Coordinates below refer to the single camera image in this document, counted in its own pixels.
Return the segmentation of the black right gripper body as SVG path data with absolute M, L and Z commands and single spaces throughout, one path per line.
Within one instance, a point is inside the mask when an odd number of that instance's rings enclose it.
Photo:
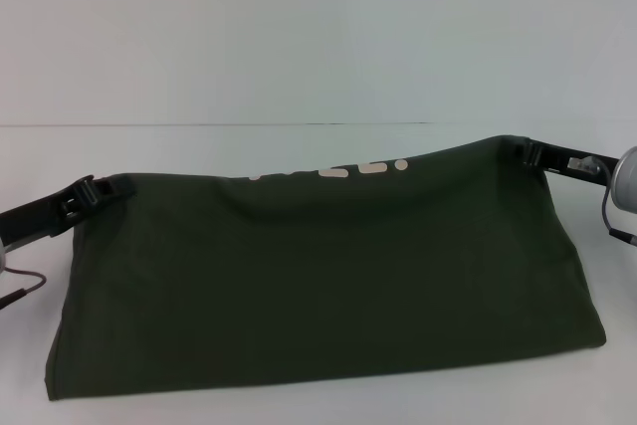
M 539 145 L 539 167 L 541 169 L 596 185 L 609 183 L 605 169 L 613 173 L 618 162 L 619 159 L 614 157 L 547 143 Z

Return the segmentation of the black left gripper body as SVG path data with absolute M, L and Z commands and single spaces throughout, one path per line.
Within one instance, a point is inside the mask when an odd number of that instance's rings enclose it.
M 1 213 L 1 241 L 6 248 L 20 248 L 44 237 L 55 237 L 72 227 L 76 198 L 56 193 Z

